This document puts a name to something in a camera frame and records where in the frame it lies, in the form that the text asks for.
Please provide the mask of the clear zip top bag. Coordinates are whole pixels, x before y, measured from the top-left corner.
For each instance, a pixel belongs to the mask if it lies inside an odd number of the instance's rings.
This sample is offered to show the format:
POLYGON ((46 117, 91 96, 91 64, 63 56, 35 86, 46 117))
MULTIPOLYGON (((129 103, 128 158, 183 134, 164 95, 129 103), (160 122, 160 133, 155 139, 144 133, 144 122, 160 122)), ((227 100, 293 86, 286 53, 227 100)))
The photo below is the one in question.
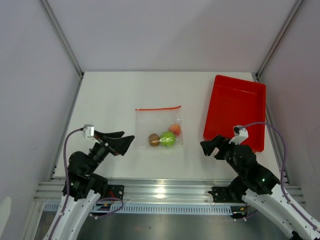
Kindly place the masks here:
POLYGON ((135 145, 144 150, 166 150, 178 148, 183 145, 183 121, 180 105, 162 108, 137 108, 135 110, 135 145), (161 144, 152 147, 149 145, 149 135, 157 134, 159 137, 173 124, 179 124, 181 134, 176 136, 174 146, 164 147, 161 144))

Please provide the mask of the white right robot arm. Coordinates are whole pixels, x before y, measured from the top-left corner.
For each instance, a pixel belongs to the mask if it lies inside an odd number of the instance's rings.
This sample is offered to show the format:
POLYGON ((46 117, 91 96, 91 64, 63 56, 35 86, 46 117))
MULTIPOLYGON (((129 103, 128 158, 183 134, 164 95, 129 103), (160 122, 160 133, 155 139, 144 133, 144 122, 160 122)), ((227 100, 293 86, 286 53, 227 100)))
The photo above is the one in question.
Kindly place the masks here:
POLYGON ((257 162, 256 154, 248 145, 236 145, 221 135, 200 145, 206 156, 217 149, 214 158, 226 161, 237 174, 228 187, 223 188, 225 195, 216 187, 209 191, 215 202, 247 203, 291 240, 320 238, 320 222, 297 203, 269 169, 257 162))

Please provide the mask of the peach fruit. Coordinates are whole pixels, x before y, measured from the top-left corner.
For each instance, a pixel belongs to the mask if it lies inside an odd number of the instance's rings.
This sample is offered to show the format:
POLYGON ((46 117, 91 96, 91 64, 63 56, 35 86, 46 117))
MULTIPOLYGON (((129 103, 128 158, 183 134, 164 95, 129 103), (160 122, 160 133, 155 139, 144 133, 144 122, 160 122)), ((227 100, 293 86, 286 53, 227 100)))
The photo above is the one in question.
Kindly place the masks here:
POLYGON ((176 136, 180 136, 182 133, 181 127, 178 123, 172 124, 169 128, 168 131, 172 132, 176 136))

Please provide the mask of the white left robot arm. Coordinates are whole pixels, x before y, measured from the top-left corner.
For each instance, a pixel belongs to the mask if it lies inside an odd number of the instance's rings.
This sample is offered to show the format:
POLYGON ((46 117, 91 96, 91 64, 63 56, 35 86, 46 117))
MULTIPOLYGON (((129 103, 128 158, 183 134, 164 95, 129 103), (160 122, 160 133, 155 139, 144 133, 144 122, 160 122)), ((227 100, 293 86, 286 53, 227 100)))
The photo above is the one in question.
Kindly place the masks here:
POLYGON ((126 136, 124 131, 99 132, 90 124, 75 129, 66 136, 62 153, 65 173, 62 197, 44 239, 75 240, 87 217, 97 220, 113 215, 124 207, 123 194, 115 195, 108 179, 95 171, 109 154, 124 156, 134 139, 134 135, 126 136), (68 140, 78 132, 82 132, 94 145, 88 153, 76 151, 67 157, 68 140), (120 203, 120 206, 105 214, 93 214, 94 206, 105 201, 110 204, 120 203))

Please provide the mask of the brown kiwi fruit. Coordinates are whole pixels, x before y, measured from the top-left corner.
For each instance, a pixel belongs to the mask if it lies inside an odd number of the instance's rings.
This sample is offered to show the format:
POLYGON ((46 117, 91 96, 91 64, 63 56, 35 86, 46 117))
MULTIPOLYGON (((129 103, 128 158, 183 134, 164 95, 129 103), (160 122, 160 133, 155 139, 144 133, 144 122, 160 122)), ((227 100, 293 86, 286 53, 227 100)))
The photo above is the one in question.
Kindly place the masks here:
POLYGON ((149 135, 148 137, 148 144, 151 147, 157 147, 160 145, 160 137, 158 134, 156 133, 152 133, 151 135, 149 135))

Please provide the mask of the green apple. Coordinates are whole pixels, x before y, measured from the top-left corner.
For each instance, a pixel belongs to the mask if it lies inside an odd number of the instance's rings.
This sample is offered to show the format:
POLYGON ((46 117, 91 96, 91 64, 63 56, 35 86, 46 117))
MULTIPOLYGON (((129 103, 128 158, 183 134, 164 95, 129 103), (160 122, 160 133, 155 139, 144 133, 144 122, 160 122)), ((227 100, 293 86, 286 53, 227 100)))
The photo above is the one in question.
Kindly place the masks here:
POLYGON ((160 135, 159 141, 163 147, 172 147, 176 143, 176 135, 171 131, 164 131, 160 135))

